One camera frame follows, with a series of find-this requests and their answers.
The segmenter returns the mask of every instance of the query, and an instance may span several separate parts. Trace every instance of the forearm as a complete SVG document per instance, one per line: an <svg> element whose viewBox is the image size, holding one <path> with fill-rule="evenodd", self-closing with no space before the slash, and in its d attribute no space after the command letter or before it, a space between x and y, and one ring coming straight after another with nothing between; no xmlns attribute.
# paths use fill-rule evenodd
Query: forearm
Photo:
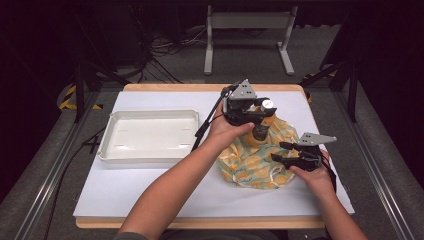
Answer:
<svg viewBox="0 0 424 240"><path fill-rule="evenodd" d="M120 232L157 239L209 171L220 150L206 142L156 179L140 196Z"/></svg>
<svg viewBox="0 0 424 240"><path fill-rule="evenodd" d="M319 201L324 223L333 240L367 239L336 195Z"/></svg>

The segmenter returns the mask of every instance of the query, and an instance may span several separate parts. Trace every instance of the white metal stand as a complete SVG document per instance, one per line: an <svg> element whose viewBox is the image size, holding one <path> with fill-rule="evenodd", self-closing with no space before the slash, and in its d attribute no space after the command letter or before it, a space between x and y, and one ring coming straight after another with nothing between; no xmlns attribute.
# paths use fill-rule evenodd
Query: white metal stand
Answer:
<svg viewBox="0 0 424 240"><path fill-rule="evenodd" d="M293 7L291 12L212 12L212 7L208 6L207 33L208 44L205 57L205 75L212 74L213 41L212 29L225 28L283 28L285 29L284 39L277 42L281 59L288 75L293 75L294 70L287 54L287 44L296 18L297 7Z"/></svg>

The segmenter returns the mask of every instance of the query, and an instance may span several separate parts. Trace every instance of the plastic tray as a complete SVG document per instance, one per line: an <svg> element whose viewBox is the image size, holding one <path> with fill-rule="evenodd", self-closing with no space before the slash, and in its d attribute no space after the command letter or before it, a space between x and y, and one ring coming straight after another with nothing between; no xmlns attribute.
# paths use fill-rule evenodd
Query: plastic tray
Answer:
<svg viewBox="0 0 424 240"><path fill-rule="evenodd" d="M197 130L193 110L118 111L97 155L109 163L178 162L190 153Z"/></svg>

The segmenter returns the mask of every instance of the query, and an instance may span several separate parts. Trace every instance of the person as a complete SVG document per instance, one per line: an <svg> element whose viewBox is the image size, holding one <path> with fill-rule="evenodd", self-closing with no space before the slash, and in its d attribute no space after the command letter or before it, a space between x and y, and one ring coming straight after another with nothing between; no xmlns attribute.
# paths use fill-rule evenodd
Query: person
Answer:
<svg viewBox="0 0 424 240"><path fill-rule="evenodd" d="M230 125L222 117L221 102L215 111L209 133L204 142L157 178L141 194L114 240L159 239L212 167L217 156L237 136L251 131L253 127L253 123L246 123L241 126ZM309 189L316 195L322 211L323 221L334 240L366 239L364 233L338 200L327 169L321 167L313 172L307 172L292 166L290 170L302 178Z"/></svg>

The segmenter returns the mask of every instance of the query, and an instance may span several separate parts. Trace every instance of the yellow patterned cloth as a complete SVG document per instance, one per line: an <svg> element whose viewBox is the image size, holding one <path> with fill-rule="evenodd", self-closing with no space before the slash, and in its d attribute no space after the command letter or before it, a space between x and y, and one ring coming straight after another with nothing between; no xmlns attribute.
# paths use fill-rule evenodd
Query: yellow patterned cloth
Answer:
<svg viewBox="0 0 424 240"><path fill-rule="evenodd" d="M268 130L267 138L256 141L251 133L242 135L216 159L224 180L237 186L258 189L275 189L293 178L293 173L281 163L271 159L271 153L283 157L297 157L296 150L286 150L280 142L297 142L296 129L286 121L276 118Z"/></svg>

